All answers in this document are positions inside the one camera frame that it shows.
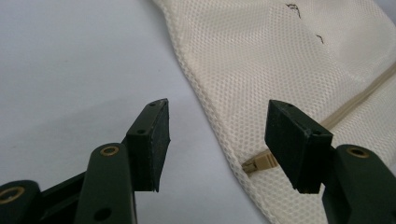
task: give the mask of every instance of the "metal screw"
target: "metal screw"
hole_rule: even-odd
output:
[[[11,203],[18,199],[25,189],[23,187],[12,187],[0,192],[0,204]]]
[[[102,154],[102,156],[113,156],[117,154],[119,150],[118,147],[105,147],[100,150],[100,154]]]
[[[361,150],[360,148],[350,147],[346,151],[352,156],[359,157],[362,159],[366,159],[370,157],[370,155],[366,151]]]

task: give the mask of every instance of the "mesh laundry bag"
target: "mesh laundry bag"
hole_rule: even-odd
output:
[[[273,223],[326,223],[320,195],[279,167],[245,174],[267,149],[269,99],[331,128],[333,143],[396,153],[396,29],[370,0],[154,0],[179,63],[239,182]]]

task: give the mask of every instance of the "zipper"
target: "zipper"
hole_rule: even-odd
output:
[[[382,84],[389,80],[396,74],[396,62],[388,68],[381,76],[376,78],[370,86],[364,91],[348,100],[340,108],[338,108],[329,117],[323,120],[320,124],[326,129],[332,129],[349,113],[355,110],[359,105],[365,102]],[[242,164],[242,168],[247,175],[252,175],[256,171],[267,170],[277,167],[276,158],[269,149],[257,154]]]

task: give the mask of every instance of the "white background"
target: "white background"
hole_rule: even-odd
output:
[[[379,4],[396,21],[396,1]],[[96,147],[119,142],[162,98],[172,142],[160,193],[136,193],[139,223],[268,223],[233,176],[151,1],[0,2],[0,185],[32,179],[44,190],[85,171]]]

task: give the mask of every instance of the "zipper tab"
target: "zipper tab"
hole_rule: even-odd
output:
[[[278,163],[270,150],[265,150],[242,164],[242,169],[251,175],[253,172],[277,167]]]

